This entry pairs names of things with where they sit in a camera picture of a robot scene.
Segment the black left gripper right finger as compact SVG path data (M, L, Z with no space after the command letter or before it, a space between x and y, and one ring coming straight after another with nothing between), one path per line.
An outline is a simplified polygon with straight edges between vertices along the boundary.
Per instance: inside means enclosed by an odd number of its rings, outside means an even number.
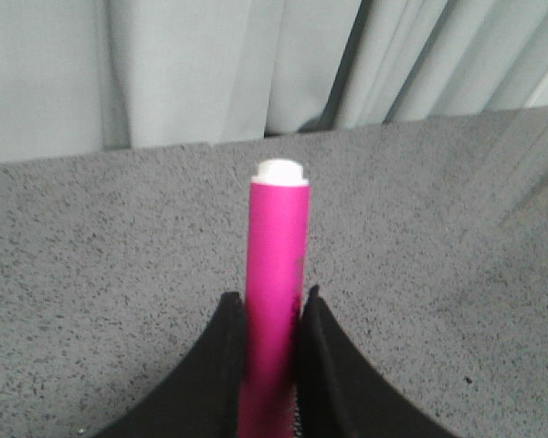
M354 346L320 288L300 320L295 372L304 437L450 437L397 391Z

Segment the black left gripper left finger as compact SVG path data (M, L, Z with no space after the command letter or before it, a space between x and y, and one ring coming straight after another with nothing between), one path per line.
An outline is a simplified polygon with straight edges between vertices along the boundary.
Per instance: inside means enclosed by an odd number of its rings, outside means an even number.
M153 391L99 437L235 437L246 347L240 295L221 295L194 346Z

